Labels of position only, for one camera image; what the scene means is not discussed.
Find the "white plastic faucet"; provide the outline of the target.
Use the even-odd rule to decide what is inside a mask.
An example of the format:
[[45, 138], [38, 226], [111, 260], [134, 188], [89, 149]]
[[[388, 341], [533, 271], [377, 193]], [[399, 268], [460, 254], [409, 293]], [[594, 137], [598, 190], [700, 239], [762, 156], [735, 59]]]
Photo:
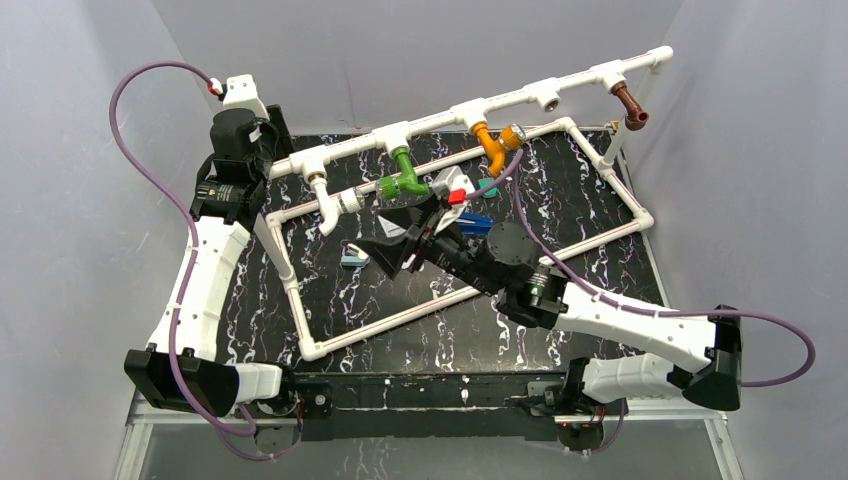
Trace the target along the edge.
[[308, 178], [308, 183], [318, 202], [322, 216], [319, 231], [324, 236], [336, 228], [341, 215], [357, 213], [365, 207], [365, 196], [358, 187], [331, 196], [327, 191], [327, 180], [322, 174], [313, 174]]

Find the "white PVC pipe frame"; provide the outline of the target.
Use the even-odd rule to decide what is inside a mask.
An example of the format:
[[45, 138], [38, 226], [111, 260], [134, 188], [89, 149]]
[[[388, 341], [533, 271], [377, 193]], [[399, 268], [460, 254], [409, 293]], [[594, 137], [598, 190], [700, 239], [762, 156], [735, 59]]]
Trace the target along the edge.
[[[460, 218], [465, 207], [471, 201], [482, 197], [484, 194], [480, 190], [475, 190], [466, 175], [457, 170], [456, 167], [459, 163], [478, 156], [486, 156], [490, 163], [489, 172], [495, 177], [487, 187], [493, 189], [512, 178], [513, 172], [518, 166], [516, 162], [506, 160], [508, 153], [518, 153], [520, 147], [527, 140], [555, 131], [564, 131], [590, 159], [595, 171], [621, 198], [630, 210], [632, 219], [623, 226], [559, 251], [559, 258], [571, 258], [606, 245], [613, 240], [633, 233], [640, 233], [652, 227], [654, 224], [653, 216], [639, 203], [621, 178], [614, 172], [613, 162], [620, 153], [629, 132], [637, 131], [646, 124], [649, 116], [639, 100], [642, 97], [649, 96], [656, 78], [664, 71], [666, 64], [673, 58], [673, 55], [672, 47], [659, 46], [628, 59], [609, 61], [563, 77], [539, 80], [497, 96], [472, 99], [454, 105], [443, 112], [412, 121], [385, 125], [350, 140], [331, 145], [319, 145], [291, 153], [286, 158], [273, 162], [269, 172], [270, 179], [298, 174], [316, 196], [315, 200], [309, 204], [299, 205], [285, 211], [272, 212], [265, 218], [266, 226], [270, 229], [271, 236], [276, 243], [274, 252], [278, 257], [275, 264], [281, 270], [281, 279], [290, 301], [302, 359], [307, 362], [316, 361], [333, 351], [346, 348], [438, 310], [469, 300], [481, 294], [482, 291], [472, 285], [467, 285], [456, 292], [437, 297], [415, 308], [380, 319], [341, 336], [317, 341], [312, 337], [306, 320], [300, 287], [293, 265], [288, 257], [286, 244], [281, 237], [282, 226], [290, 219], [296, 219], [317, 211], [322, 218], [319, 230], [322, 235], [327, 236], [336, 228], [341, 215], [352, 214], [360, 210], [361, 206], [358, 202], [360, 194], [378, 192], [386, 199], [393, 199], [403, 192], [415, 195], [432, 193], [435, 190], [434, 187], [425, 186], [421, 183], [420, 176], [432, 172], [446, 172], [448, 175], [444, 184], [447, 190], [441, 197], [446, 200], [448, 209], [446, 213], [440, 216], [437, 224], [438, 231], [444, 231]], [[610, 147], [603, 155], [597, 153], [574, 120], [568, 116], [532, 128], [527, 132], [521, 132], [516, 126], [505, 128], [498, 136], [492, 136], [489, 131], [486, 118], [489, 112], [523, 103], [536, 103], [544, 111], [550, 112], [557, 108], [561, 91], [589, 84], [602, 85], [609, 94], [622, 102], [626, 110], [623, 118], [624, 130], [613, 136]], [[477, 147], [417, 167], [412, 166], [408, 145], [412, 137], [459, 124], [464, 125], [478, 139]], [[378, 147], [384, 148], [397, 162], [400, 169], [399, 173], [370, 184], [363, 184], [357, 188], [351, 187], [337, 194], [327, 192], [326, 167], [328, 164]]]

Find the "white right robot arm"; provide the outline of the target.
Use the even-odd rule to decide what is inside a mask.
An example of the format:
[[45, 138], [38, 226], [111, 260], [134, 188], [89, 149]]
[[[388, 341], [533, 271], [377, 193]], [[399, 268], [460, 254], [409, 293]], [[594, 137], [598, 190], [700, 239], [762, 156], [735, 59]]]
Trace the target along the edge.
[[444, 219], [436, 196], [380, 211], [401, 232], [356, 240], [386, 276], [431, 263], [480, 293], [514, 323], [593, 335], [639, 349], [613, 360], [578, 358], [569, 364], [565, 405], [577, 414], [628, 397], [682, 397], [707, 409], [741, 405], [740, 317], [731, 307], [705, 313], [637, 301], [606, 290], [588, 291], [572, 274], [541, 263], [527, 229], [500, 222], [477, 238]]

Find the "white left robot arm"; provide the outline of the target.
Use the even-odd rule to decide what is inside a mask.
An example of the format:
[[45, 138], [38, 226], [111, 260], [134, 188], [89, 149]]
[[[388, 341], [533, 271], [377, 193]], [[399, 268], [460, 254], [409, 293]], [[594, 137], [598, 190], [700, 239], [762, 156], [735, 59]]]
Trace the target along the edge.
[[155, 408], [189, 412], [169, 360], [171, 319], [178, 319], [174, 349], [194, 401], [214, 417], [260, 400], [275, 416], [294, 411], [297, 387], [270, 363], [217, 362], [217, 333], [231, 279], [251, 238], [269, 238], [260, 217], [271, 164], [294, 148], [280, 106], [266, 118], [247, 108], [217, 113], [210, 128], [212, 153], [198, 169], [189, 207], [192, 230], [169, 303], [142, 350], [131, 350], [124, 371]]

